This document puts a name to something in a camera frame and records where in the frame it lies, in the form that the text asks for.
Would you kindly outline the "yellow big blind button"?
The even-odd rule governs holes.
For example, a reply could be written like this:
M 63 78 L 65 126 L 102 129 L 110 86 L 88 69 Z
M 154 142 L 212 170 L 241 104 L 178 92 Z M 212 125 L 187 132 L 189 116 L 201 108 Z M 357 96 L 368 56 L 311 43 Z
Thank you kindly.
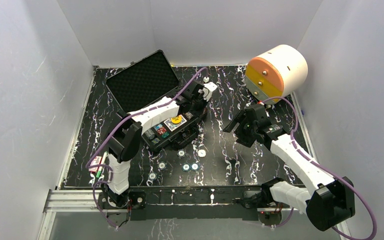
M 182 115 L 178 115 L 178 116 L 170 118 L 171 123 L 174 125 L 180 124 L 182 122 L 182 120 L 183 120 Z

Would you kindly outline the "blue playing card deck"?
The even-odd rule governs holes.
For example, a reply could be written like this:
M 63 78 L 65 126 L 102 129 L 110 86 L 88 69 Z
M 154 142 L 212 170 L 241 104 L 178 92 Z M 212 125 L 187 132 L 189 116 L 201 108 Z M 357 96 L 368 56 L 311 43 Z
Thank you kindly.
M 182 116 L 182 115 L 171 117 L 171 118 L 166 119 L 165 121 L 163 121 L 164 125 L 171 132 L 175 131 L 176 129 L 178 129 L 180 126 L 182 126 L 186 122 L 187 122 L 187 119 L 184 116 Z

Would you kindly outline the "white one chip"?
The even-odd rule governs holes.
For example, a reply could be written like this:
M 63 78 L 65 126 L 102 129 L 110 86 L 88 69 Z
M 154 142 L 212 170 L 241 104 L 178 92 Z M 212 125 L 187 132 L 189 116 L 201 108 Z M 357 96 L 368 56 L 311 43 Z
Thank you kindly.
M 206 151 L 205 151 L 204 149 L 200 149 L 200 150 L 198 151 L 198 156 L 199 156 L 200 158 L 204 158 L 204 157 L 206 157 Z

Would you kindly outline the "blue fifty chip lowest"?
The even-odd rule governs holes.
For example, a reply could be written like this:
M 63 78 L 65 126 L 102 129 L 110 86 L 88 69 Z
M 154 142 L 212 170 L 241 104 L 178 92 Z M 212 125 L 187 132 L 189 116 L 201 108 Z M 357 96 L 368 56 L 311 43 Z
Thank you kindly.
M 150 181 L 154 181 L 156 178 L 157 178 L 157 174 L 156 174 L 155 172 L 150 172 L 150 173 L 148 174 L 148 179 L 149 179 Z

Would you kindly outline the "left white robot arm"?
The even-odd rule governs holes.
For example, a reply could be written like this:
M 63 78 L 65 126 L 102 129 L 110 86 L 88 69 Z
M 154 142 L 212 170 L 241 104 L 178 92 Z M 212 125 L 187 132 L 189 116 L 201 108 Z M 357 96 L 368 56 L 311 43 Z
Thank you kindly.
M 169 146 L 181 150 L 197 138 L 198 125 L 207 115 L 207 104 L 218 86 L 213 82 L 191 82 L 176 96 L 173 89 L 153 104 L 120 116 L 121 126 L 110 136 L 107 159 L 109 181 L 102 185 L 104 200 L 110 206 L 125 208 L 131 160 L 141 143 L 158 152 Z

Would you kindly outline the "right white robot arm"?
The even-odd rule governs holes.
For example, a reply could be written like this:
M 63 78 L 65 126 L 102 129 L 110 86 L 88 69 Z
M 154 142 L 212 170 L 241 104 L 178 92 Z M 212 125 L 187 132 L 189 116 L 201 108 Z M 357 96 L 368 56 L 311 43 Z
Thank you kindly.
M 297 187 L 276 177 L 261 186 L 261 191 L 236 202 L 245 208 L 274 207 L 286 204 L 304 212 L 310 222 L 325 231 L 355 215 L 355 198 L 347 178 L 334 178 L 315 166 L 315 161 L 283 128 L 273 123 L 261 104 L 240 110 L 223 129 L 233 132 L 236 142 L 251 147 L 263 144 L 282 159 L 298 176 L 304 187 Z

